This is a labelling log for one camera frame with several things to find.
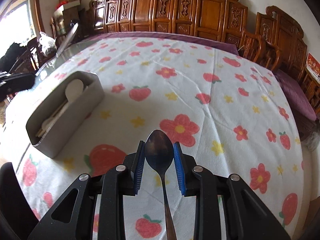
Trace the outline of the dark metal spoon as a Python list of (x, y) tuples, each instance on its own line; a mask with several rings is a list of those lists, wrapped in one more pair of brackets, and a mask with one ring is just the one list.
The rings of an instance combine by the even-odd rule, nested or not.
[(174, 149), (169, 137), (161, 130), (154, 130), (148, 136), (145, 143), (145, 158), (161, 179), (167, 239), (177, 239), (165, 185), (165, 173), (174, 159)]

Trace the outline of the large white ladle spoon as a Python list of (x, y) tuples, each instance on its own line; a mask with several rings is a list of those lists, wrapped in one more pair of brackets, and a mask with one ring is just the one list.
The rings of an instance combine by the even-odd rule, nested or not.
[(67, 85), (67, 87), (65, 88), (65, 96), (68, 102), (63, 106), (61, 111), (55, 117), (53, 123), (58, 120), (58, 118), (66, 111), (70, 104), (73, 103), (83, 93), (83, 91), (84, 83), (80, 79), (74, 79)]

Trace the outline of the white plastic bag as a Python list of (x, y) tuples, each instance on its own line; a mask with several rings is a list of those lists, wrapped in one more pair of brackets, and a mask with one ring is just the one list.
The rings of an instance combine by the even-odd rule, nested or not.
[(55, 44), (55, 39), (48, 36), (44, 32), (40, 32), (39, 44), (41, 45), (41, 51), (44, 56), (48, 57), (49, 55), (55, 54), (57, 47)]

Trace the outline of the metal rectangular tray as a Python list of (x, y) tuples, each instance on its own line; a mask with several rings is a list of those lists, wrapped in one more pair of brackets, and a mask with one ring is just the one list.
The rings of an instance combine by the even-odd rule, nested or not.
[[(44, 120), (66, 100), (65, 88), (74, 79), (84, 83), (83, 93), (66, 109), (41, 138), (36, 133)], [(26, 123), (26, 130), (32, 146), (49, 158), (55, 158), (82, 124), (85, 117), (104, 98), (104, 90), (97, 74), (77, 71), (64, 79), (40, 103)]]

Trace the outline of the light wooden chopstick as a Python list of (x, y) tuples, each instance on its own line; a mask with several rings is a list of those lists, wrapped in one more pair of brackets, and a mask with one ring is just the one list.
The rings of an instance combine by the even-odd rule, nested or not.
[(55, 111), (53, 111), (53, 113), (49, 116), (49, 118), (47, 118), (46, 120), (44, 120), (42, 122), (40, 129), (38, 130), (38, 132), (35, 135), (36, 137), (41, 138), (44, 135), (44, 133), (47, 132), (49, 127), (53, 124), (55, 117), (58, 115), (58, 113), (61, 111), (61, 109), (63, 108), (63, 106), (67, 102), (68, 101), (65, 100), (63, 103), (61, 103), (61, 105), (59, 107), (57, 107), (57, 109)]

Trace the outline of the stacked cardboard boxes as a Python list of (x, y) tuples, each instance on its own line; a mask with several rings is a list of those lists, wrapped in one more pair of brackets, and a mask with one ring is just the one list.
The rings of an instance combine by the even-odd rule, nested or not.
[(79, 22), (78, 11), (80, 5), (81, 0), (59, 0), (53, 13), (53, 21), (59, 34), (67, 33), (71, 24)]

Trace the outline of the strawberry flower print tablecloth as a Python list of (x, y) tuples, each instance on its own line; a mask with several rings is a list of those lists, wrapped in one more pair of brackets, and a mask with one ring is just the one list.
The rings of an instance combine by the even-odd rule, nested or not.
[(34, 147), (25, 153), (17, 178), (37, 219), (78, 175), (105, 173), (160, 129), (214, 174), (239, 174), (294, 235), (302, 149), (289, 103), (269, 70), (189, 42), (103, 39), (41, 74), (30, 107), (76, 71), (97, 74), (105, 96), (56, 158)]

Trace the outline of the red greeting card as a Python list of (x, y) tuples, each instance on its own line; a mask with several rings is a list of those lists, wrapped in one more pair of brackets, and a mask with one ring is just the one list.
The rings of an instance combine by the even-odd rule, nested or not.
[(310, 52), (307, 55), (306, 67), (315, 78), (319, 78), (320, 64)]

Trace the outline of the purple bench cushion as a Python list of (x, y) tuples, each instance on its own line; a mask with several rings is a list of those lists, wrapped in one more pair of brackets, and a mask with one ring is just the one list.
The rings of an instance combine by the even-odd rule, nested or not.
[(103, 38), (126, 38), (126, 37), (147, 37), (147, 38), (163, 38), (176, 41), (184, 41), (194, 44), (199, 44), (211, 48), (216, 48), (234, 54), (239, 55), (236, 45), (224, 42), (218, 42), (209, 40), (206, 38), (181, 35), (181, 34), (172, 34), (172, 33), (160, 33), (160, 32), (146, 32), (146, 31), (131, 31), (131, 32), (117, 32), (117, 33), (106, 33), (98, 34), (85, 38), (83, 42), (87, 41), (98, 41)]

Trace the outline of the carved wooden long bench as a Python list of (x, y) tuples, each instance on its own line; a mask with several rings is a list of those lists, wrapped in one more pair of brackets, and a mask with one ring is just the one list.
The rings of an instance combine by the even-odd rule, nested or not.
[(153, 31), (239, 47), (247, 12), (239, 0), (91, 0), (86, 19), (93, 34)]

